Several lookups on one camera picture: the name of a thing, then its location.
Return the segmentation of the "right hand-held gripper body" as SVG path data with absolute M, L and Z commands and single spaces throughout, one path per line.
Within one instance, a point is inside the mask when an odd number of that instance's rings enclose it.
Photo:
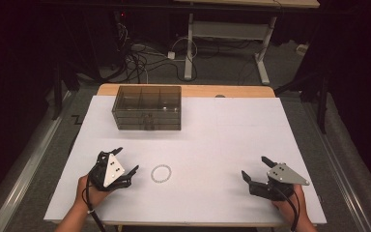
M 248 178 L 251 195 L 271 201 L 284 201 L 294 194 L 294 185 L 309 186 L 308 180 L 290 168 L 286 163 L 275 164 L 268 172 L 268 181 L 259 183 Z

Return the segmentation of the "person's right hand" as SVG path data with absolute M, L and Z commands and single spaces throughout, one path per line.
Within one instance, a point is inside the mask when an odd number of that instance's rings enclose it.
M 308 220 L 305 197 L 301 185 L 294 185 L 294 194 L 289 197 L 292 204 L 297 211 L 297 230 L 300 230 Z M 288 200 L 285 201 L 272 201 L 272 205 L 279 211 L 289 224 L 295 221 L 294 210 Z

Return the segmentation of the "person's left hand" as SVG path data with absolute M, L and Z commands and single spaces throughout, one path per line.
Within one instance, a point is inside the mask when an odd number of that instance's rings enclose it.
M 93 187 L 88 176 L 84 175 L 78 179 L 73 206 L 80 211 L 87 211 L 87 203 L 90 203 L 95 209 L 109 194 L 110 191 L 100 191 Z

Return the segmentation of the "transparent grey drawer box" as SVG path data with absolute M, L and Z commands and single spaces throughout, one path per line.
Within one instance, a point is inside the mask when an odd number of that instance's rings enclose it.
M 179 131 L 180 86 L 121 86 L 112 107 L 120 131 Z

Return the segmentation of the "white-framed desk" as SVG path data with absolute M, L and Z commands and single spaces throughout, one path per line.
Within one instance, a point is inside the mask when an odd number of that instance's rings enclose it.
M 216 7 L 242 7 L 247 9 L 255 7 L 265 10 L 314 10 L 320 7 L 318 0 L 176 0 L 186 3 L 190 7 L 202 5 L 214 5 Z M 254 62 L 257 67 L 260 80 L 263 85 L 269 85 L 270 80 L 264 64 L 264 57 L 269 47 L 271 35 L 277 16 L 271 16 L 268 23 L 237 23 L 237 22 L 214 22 L 194 19 L 194 14 L 188 15 L 187 46 L 185 54 L 185 79 L 193 78 L 193 58 L 197 54 L 197 46 L 193 39 L 221 38 L 239 40 L 259 40 L 262 48 L 254 53 Z

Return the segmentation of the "silver floor rail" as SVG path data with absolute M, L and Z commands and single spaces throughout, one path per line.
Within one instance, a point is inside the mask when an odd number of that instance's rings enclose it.
M 43 119 L 32 133 L 32 137 L 20 157 L 10 169 L 10 173 L 4 179 L 1 185 L 2 190 L 0 190 L 0 197 L 3 199 L 0 203 L 0 232 L 5 232 L 20 206 L 75 95 L 76 93 L 72 91 L 61 95 L 62 106 L 60 113 L 55 118 L 52 118 L 55 113 L 55 103 L 54 99 L 50 98 L 49 108 Z
M 329 172 L 346 205 L 346 212 L 352 217 L 351 224 L 356 227 L 356 232 L 371 232 L 371 174 L 337 115 L 335 105 L 326 112 L 323 127 L 317 123 L 315 106 L 306 103 L 304 108 L 319 134 Z

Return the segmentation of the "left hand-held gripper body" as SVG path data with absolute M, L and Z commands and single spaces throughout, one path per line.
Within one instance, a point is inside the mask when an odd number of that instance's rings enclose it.
M 112 191 L 115 189 L 128 188 L 131 181 L 124 181 L 124 167 L 119 163 L 116 156 L 109 152 L 100 152 L 94 167 L 89 172 L 90 183 L 100 191 Z

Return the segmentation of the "black metal stand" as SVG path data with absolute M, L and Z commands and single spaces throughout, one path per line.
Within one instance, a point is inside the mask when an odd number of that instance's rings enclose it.
M 322 133 L 326 133 L 328 76 L 312 72 L 274 89 L 273 92 L 276 96 L 279 96 L 286 91 L 293 90 L 300 91 L 300 100 L 302 102 L 317 102 L 317 126 Z
M 63 108 L 63 84 L 69 91 L 78 91 L 79 83 L 77 74 L 70 62 L 58 61 L 53 68 L 53 96 L 54 113 L 53 120 L 56 120 Z

